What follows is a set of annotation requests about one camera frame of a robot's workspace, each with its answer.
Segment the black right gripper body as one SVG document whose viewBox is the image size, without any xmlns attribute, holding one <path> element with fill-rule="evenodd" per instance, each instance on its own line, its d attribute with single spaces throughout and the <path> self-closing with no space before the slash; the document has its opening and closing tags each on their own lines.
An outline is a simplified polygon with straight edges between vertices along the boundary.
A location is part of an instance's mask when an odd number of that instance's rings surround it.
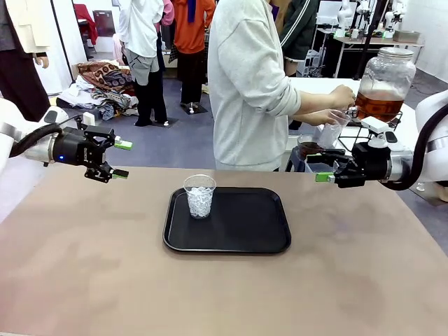
<svg viewBox="0 0 448 336">
<path fill-rule="evenodd" d="M 351 151 L 356 164 L 355 174 L 351 178 L 357 183 L 380 181 L 389 171 L 391 149 L 371 147 L 368 142 L 356 143 Z"/>
</svg>

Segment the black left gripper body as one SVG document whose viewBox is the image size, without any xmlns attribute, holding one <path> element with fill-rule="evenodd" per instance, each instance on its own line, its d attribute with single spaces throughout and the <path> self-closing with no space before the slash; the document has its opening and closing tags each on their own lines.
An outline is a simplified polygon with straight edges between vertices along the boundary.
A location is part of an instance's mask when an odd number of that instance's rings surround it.
<svg viewBox="0 0 448 336">
<path fill-rule="evenodd" d="M 67 165 L 102 165 L 105 161 L 106 129 L 65 127 L 52 147 L 54 161 Z"/>
</svg>

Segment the tall clear iced cup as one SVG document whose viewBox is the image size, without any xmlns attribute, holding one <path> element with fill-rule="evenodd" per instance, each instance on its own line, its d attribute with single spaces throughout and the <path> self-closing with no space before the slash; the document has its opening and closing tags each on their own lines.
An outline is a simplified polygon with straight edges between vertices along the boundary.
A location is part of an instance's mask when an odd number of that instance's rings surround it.
<svg viewBox="0 0 448 336">
<path fill-rule="evenodd" d="M 321 131 L 321 134 L 318 137 L 317 144 L 324 149 L 332 148 L 345 127 L 341 125 L 325 124 Z"/>
</svg>

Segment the short clear iced cup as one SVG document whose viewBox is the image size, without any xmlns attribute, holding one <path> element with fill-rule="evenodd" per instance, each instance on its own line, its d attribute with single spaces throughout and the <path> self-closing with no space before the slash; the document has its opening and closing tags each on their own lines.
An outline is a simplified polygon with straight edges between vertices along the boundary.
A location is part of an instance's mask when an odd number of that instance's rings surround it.
<svg viewBox="0 0 448 336">
<path fill-rule="evenodd" d="M 216 182 L 205 174 L 196 174 L 188 177 L 183 184 L 186 191 L 190 215 L 195 219 L 209 216 L 216 189 Z"/>
</svg>

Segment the person's right forearm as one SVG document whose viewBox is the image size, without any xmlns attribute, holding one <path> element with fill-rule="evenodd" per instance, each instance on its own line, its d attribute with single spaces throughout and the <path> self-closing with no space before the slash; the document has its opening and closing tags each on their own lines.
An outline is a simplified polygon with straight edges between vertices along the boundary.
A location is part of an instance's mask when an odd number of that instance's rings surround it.
<svg viewBox="0 0 448 336">
<path fill-rule="evenodd" d="M 335 98 L 332 94 L 311 94 L 300 91 L 300 108 L 298 115 L 314 113 L 335 108 Z"/>
</svg>

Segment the glass drink dispenser jar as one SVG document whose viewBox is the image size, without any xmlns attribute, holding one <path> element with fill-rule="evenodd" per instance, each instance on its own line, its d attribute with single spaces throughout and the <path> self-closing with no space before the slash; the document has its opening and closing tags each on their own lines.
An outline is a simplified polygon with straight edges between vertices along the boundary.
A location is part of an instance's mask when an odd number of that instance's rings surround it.
<svg viewBox="0 0 448 336">
<path fill-rule="evenodd" d="M 383 47 L 367 62 L 355 101 L 357 119 L 389 123 L 398 117 L 416 73 L 413 57 L 409 49 Z"/>
</svg>

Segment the person's left hand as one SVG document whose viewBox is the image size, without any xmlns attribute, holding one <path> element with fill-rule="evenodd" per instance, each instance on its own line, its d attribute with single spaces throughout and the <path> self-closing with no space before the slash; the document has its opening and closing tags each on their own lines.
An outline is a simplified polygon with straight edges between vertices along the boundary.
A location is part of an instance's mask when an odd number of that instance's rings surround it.
<svg viewBox="0 0 448 336">
<path fill-rule="evenodd" d="M 344 112 L 338 111 L 338 110 L 327 110 L 327 119 L 325 121 L 325 124 L 329 125 L 341 125 L 345 127 L 348 122 L 350 121 L 350 118 L 348 115 Z"/>
</svg>

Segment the person's right hand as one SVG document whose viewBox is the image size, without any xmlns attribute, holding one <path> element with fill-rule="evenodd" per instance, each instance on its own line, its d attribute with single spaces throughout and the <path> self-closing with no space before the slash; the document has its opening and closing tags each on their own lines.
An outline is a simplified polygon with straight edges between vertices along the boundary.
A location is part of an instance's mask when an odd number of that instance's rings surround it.
<svg viewBox="0 0 448 336">
<path fill-rule="evenodd" d="M 337 86 L 331 93 L 331 108 L 339 111 L 346 111 L 355 106 L 356 96 L 350 87 L 345 85 Z"/>
</svg>

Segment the dark round container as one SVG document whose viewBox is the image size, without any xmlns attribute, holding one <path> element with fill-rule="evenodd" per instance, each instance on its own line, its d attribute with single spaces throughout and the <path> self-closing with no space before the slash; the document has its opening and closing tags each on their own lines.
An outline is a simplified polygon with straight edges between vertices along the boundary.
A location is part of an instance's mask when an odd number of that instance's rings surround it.
<svg viewBox="0 0 448 336">
<path fill-rule="evenodd" d="M 314 155 L 324 151 L 316 142 L 316 137 L 310 134 L 301 134 L 297 138 L 297 147 L 302 156 Z"/>
</svg>

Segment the pile of patterned clothes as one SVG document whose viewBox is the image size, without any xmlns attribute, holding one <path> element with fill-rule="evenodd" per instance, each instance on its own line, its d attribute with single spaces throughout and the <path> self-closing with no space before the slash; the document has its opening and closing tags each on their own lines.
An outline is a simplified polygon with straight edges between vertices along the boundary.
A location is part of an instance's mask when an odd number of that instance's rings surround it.
<svg viewBox="0 0 448 336">
<path fill-rule="evenodd" d="M 138 116 L 130 70 L 116 61 L 94 61 L 76 65 L 76 79 L 55 98 L 63 109 L 87 111 L 100 120 Z"/>
</svg>

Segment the black slanted pole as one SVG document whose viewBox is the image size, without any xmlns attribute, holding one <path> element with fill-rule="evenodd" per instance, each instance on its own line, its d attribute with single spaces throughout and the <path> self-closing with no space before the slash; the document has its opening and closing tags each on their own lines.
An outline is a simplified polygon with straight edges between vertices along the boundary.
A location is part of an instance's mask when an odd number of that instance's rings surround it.
<svg viewBox="0 0 448 336">
<path fill-rule="evenodd" d="M 374 30 L 378 27 L 379 23 L 381 22 L 381 18 L 383 15 L 384 9 L 387 9 L 389 0 L 377 0 L 377 4 L 374 7 L 374 15 L 371 20 L 370 26 L 367 31 L 367 36 L 365 37 L 365 41 L 363 43 L 363 49 L 360 56 L 360 62 L 358 63 L 358 68 L 355 73 L 355 76 L 353 79 L 355 81 L 358 81 L 361 79 L 361 76 L 363 75 L 366 59 L 367 59 L 367 53 L 370 46 L 370 42 L 372 39 L 372 35 Z"/>
</svg>

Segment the red hanging garment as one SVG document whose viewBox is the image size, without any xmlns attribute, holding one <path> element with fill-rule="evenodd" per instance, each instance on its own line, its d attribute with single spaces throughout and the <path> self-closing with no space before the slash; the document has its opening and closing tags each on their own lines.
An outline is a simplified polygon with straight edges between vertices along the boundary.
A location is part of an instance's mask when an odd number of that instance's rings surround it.
<svg viewBox="0 0 448 336">
<path fill-rule="evenodd" d="M 95 46 L 98 38 L 97 27 L 87 9 L 87 6 L 82 3 L 75 3 L 73 6 L 81 35 L 86 39 L 90 39 L 91 44 Z"/>
</svg>

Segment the person in dark striped jacket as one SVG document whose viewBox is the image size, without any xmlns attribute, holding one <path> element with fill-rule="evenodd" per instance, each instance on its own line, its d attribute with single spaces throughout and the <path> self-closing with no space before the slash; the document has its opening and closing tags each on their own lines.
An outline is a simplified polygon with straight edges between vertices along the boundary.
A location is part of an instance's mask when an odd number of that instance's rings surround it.
<svg viewBox="0 0 448 336">
<path fill-rule="evenodd" d="M 319 0 L 289 0 L 279 40 L 283 50 L 284 71 L 296 77 L 298 62 L 305 59 L 312 44 Z"/>
</svg>

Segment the figure in orange top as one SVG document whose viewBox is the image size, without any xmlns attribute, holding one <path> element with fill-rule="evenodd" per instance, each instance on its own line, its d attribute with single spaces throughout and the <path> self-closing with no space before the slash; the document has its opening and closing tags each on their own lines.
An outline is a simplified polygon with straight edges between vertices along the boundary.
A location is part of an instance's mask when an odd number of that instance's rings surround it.
<svg viewBox="0 0 448 336">
<path fill-rule="evenodd" d="M 216 4 L 214 0 L 173 0 L 176 23 L 174 45 L 178 52 L 181 107 L 189 114 L 200 109 L 206 76 L 205 36 Z"/>
</svg>

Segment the small white background robot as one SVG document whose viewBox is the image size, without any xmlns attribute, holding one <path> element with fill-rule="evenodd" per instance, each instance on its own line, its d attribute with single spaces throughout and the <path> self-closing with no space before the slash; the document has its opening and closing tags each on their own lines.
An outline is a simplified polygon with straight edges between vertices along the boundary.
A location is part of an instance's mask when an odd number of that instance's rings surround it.
<svg viewBox="0 0 448 336">
<path fill-rule="evenodd" d="M 403 21 L 407 12 L 408 0 L 389 0 L 388 8 L 384 14 L 384 29 L 392 32 L 398 23 Z"/>
<path fill-rule="evenodd" d="M 345 30 L 348 25 L 348 20 L 352 15 L 350 0 L 342 0 L 342 5 L 337 14 L 338 28 Z"/>
</svg>

